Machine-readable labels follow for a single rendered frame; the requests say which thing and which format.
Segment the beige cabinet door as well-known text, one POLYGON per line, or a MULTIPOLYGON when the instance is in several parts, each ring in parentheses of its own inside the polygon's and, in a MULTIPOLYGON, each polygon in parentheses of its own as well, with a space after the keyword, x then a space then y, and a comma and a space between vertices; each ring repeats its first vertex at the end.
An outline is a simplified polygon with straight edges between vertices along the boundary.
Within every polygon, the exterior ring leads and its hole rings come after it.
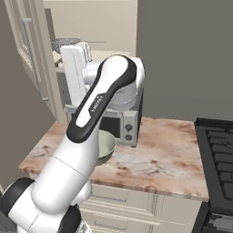
POLYGON ((60 124, 64 124, 66 122, 66 115, 63 110, 57 82, 44 2, 43 0, 4 0, 4 2, 14 35, 17 52, 21 57, 25 71, 37 89, 22 24, 23 18, 32 19, 32 22, 26 23, 26 28, 41 92, 43 97, 46 96, 49 98, 49 100, 44 103, 48 106, 56 120, 60 124))

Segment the beige base cupboard door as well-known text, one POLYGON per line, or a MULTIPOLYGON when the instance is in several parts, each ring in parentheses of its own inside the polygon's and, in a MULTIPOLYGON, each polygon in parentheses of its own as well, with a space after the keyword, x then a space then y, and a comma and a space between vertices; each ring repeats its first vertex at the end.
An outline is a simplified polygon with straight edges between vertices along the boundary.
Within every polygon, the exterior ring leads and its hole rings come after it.
POLYGON ((160 221, 157 233, 191 233, 201 202, 159 195, 155 217, 160 221))

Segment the beige wall cabinet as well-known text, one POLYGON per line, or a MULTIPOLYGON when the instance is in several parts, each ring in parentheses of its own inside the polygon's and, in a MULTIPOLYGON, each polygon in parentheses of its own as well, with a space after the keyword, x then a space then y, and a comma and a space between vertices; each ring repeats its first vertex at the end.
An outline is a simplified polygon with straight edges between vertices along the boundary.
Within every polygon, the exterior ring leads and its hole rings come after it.
POLYGON ((100 54, 136 55, 137 0, 44 0, 56 38, 87 41, 100 54))

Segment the pale green bowl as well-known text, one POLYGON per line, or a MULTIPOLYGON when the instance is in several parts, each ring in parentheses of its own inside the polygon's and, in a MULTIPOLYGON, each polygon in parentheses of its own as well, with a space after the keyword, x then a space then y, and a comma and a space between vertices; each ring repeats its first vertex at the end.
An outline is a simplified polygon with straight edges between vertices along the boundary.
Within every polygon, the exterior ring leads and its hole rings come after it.
POLYGON ((101 166, 105 164, 115 151, 117 145, 115 137, 107 131, 100 130, 98 135, 99 156, 96 164, 101 166))

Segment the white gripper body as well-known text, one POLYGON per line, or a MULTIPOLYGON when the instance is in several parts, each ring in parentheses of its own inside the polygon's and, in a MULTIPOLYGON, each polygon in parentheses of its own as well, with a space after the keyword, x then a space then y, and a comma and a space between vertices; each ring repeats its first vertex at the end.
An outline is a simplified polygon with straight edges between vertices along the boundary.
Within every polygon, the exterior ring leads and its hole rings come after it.
POLYGON ((72 105, 79 105, 89 85, 85 83, 83 71, 92 61, 89 45, 68 45, 60 48, 67 87, 72 105))

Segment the grey microwave oven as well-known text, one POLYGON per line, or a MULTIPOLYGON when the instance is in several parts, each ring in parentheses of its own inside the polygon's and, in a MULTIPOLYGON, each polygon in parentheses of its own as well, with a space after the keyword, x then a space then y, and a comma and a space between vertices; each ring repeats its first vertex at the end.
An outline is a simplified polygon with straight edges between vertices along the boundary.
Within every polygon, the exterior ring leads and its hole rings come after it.
POLYGON ((87 141, 99 129, 111 133, 122 145, 136 147, 140 129, 143 90, 139 89, 136 103, 129 110, 115 110, 113 96, 101 93, 91 98, 87 94, 72 114, 66 130, 67 137, 75 143, 87 141))

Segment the black hob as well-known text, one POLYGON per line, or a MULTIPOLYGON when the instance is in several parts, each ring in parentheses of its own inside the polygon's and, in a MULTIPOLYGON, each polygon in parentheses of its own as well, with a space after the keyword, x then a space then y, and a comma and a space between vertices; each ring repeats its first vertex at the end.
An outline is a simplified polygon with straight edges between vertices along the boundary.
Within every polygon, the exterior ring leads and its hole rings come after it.
POLYGON ((233 121, 198 118, 195 129, 209 201, 192 233, 233 233, 233 121))

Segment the beige drawer front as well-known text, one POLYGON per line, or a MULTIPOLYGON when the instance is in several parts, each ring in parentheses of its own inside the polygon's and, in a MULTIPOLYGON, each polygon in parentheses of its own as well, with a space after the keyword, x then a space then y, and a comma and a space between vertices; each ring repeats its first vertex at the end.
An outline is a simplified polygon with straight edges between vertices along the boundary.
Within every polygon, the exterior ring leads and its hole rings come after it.
POLYGON ((117 201, 112 201, 108 199, 91 197, 91 199, 96 200, 96 201, 102 201, 102 202, 111 203, 115 205, 121 205, 121 206, 125 206, 128 208, 135 208, 138 211, 144 211, 149 214, 152 214, 154 211, 156 195, 153 193, 128 190, 128 189, 123 189, 123 188, 118 188, 118 187, 107 187, 107 186, 101 186, 101 185, 94 184, 92 194, 104 196, 104 197, 127 199, 127 202, 117 202, 117 201))
POLYGON ((109 213, 98 212, 86 208, 81 208, 81 215, 85 222, 91 227, 93 233, 152 233, 152 224, 136 218, 128 218, 109 213), (94 225, 97 220, 102 223, 112 223, 127 225, 127 230, 118 230, 112 228, 104 228, 94 225))

